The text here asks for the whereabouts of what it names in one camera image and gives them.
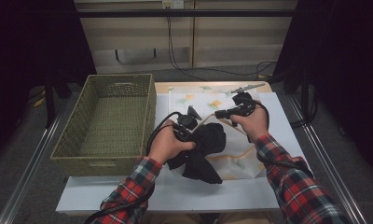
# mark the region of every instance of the green wicker basket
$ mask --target green wicker basket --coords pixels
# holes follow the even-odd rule
[[[129,175],[154,130],[152,75],[92,75],[50,159],[69,175]]]

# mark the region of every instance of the plaid sleeve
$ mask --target plaid sleeve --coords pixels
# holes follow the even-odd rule
[[[257,153],[271,161],[287,161],[307,167],[301,157],[292,158],[271,136],[256,141]],[[265,164],[267,177],[288,223],[350,223],[325,188],[303,171]]]
[[[139,158],[133,173],[122,180],[117,188],[103,200],[100,209],[103,210],[124,203],[132,203],[146,195],[153,186],[161,167],[161,164],[148,157]],[[98,218],[92,223],[140,223],[147,207],[148,202],[145,202],[136,208],[117,211],[116,213]]]

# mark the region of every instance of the black fabric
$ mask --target black fabric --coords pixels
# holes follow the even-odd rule
[[[224,127],[218,123],[201,125],[192,134],[192,141],[196,143],[194,149],[183,151],[176,157],[167,160],[170,169],[185,164],[184,177],[199,179],[209,184],[221,184],[221,177],[204,157],[224,150],[227,142]]]

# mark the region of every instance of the white tabletop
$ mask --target white tabletop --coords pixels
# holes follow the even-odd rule
[[[270,115],[269,132],[292,156],[303,152],[283,112],[276,93],[259,93]],[[158,94],[156,125],[168,113],[168,94]],[[70,176],[60,198],[57,212],[88,215],[98,211],[100,203],[124,176]],[[224,212],[265,211],[279,209],[266,177],[225,180],[210,185],[199,180],[177,176],[164,166],[149,199],[150,212]]]

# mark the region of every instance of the person's right hand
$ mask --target person's right hand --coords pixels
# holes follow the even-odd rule
[[[269,134],[266,112],[260,105],[256,105],[256,110],[247,117],[231,115],[230,119],[242,126],[253,143],[260,136]]]
[[[173,121],[166,120],[162,130],[154,138],[148,157],[154,161],[164,164],[166,160],[178,155],[183,150],[192,150],[194,142],[181,142],[174,135]]]

